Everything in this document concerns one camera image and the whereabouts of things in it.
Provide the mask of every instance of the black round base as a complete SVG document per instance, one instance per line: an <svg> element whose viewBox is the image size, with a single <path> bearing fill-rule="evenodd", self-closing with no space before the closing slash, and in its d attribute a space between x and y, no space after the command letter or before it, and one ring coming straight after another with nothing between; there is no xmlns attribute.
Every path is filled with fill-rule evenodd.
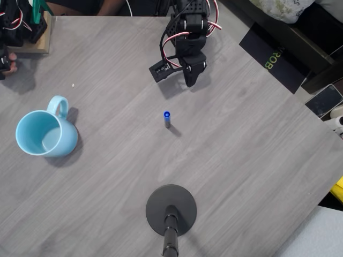
<svg viewBox="0 0 343 257"><path fill-rule="evenodd" d="M195 200L182 186L166 185L156 189L146 204L146 218L152 229L164 236L165 214L169 205L178 210L177 235L181 236L191 229L197 217Z"/></svg>

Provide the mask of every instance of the mug handle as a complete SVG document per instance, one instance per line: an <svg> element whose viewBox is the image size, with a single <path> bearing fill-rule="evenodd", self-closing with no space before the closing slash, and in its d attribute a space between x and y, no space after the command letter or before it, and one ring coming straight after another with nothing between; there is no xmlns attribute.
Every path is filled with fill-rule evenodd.
<svg viewBox="0 0 343 257"><path fill-rule="evenodd" d="M68 100L65 97L62 97L60 95L55 95L50 100L47 111L52 112L55 115L58 105L59 105L58 116L66 119L66 116L68 114Z"/></svg>

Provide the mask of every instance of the wooden block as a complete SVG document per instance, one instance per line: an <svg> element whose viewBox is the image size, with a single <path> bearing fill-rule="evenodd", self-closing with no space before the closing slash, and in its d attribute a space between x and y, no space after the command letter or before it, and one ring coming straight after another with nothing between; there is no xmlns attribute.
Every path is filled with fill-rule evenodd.
<svg viewBox="0 0 343 257"><path fill-rule="evenodd" d="M24 42L22 47L9 47L13 52L25 52L34 54L48 54L50 46L50 34L51 34L51 21L52 16L49 12L44 12L44 18L47 22L48 28L45 30L44 34L38 39L36 44Z"/></svg>

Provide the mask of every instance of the light blue mug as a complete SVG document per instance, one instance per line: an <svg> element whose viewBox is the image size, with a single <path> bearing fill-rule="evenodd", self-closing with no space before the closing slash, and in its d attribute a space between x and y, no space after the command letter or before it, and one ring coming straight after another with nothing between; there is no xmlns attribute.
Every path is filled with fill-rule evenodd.
<svg viewBox="0 0 343 257"><path fill-rule="evenodd" d="M77 143L76 128L66 120L68 101L55 95L46 111L32 111L17 125L16 140L24 152L44 157L60 157L71 153Z"/></svg>

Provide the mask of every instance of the smartphone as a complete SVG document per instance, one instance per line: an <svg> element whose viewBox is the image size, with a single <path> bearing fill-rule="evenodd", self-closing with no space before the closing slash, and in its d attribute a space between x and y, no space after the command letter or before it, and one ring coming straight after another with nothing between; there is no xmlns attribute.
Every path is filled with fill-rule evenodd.
<svg viewBox="0 0 343 257"><path fill-rule="evenodd" d="M321 118L342 101L343 96L341 93L333 85L328 85L305 105Z"/></svg>

